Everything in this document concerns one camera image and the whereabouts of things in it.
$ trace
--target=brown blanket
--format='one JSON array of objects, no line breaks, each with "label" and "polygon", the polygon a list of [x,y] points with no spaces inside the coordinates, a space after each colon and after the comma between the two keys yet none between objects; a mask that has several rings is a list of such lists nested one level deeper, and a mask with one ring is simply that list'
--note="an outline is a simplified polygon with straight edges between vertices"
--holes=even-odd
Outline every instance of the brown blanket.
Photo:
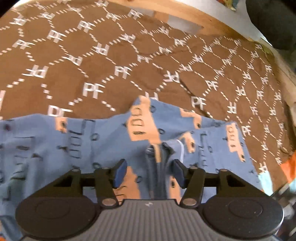
[{"label": "brown blanket", "polygon": [[261,45],[195,36],[107,1],[28,4],[0,19],[0,116],[108,118],[139,96],[242,128],[276,190],[290,144]]}]

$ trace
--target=orange object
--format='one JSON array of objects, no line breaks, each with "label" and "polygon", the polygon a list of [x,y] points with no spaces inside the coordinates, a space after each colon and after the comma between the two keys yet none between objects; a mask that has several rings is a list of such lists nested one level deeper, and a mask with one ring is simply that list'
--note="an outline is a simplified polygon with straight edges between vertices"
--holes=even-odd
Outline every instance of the orange object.
[{"label": "orange object", "polygon": [[296,178],[296,152],[281,165],[281,168],[287,177],[288,183],[291,183]]}]

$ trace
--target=wooden bed frame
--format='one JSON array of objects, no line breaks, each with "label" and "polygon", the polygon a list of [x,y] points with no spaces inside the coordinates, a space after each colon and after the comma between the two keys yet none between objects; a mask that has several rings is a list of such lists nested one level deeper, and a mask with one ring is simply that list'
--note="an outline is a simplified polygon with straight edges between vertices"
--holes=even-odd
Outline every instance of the wooden bed frame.
[{"label": "wooden bed frame", "polygon": [[[176,2],[174,0],[108,0],[109,2],[118,3],[130,8],[143,8],[154,11],[153,16],[163,22],[167,22],[169,15],[173,15],[187,21],[196,23],[202,26],[202,29],[198,32],[199,34],[205,35],[225,35],[234,39],[248,38],[243,37],[235,30],[217,20],[214,17],[183,3]],[[288,67],[280,54],[263,39],[260,43],[270,49],[271,54],[269,59],[275,61],[278,66],[278,70],[274,71],[277,79],[282,84],[282,96],[290,107],[291,115],[293,118],[294,126],[296,126],[296,75]]]}]

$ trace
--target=bed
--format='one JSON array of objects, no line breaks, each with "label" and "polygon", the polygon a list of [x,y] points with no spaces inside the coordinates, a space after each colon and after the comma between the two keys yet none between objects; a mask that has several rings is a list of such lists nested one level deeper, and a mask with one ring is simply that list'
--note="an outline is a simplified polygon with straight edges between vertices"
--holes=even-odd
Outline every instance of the bed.
[{"label": "bed", "polygon": [[[168,14],[203,28],[172,28]],[[236,121],[267,194],[296,177],[283,111],[285,99],[294,115],[295,76],[263,42],[197,9],[171,0],[29,2],[0,19],[0,39],[2,120],[109,118],[142,95]]]}]

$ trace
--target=brown patterned fabric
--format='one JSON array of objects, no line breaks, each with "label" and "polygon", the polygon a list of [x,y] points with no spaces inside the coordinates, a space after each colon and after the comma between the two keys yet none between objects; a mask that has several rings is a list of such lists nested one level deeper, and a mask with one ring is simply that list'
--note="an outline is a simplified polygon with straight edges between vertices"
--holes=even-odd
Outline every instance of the brown patterned fabric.
[{"label": "brown patterned fabric", "polygon": [[281,92],[260,45],[195,36],[107,1],[31,3],[0,19],[0,116],[108,118],[139,96],[236,121],[273,188],[290,151]]}]

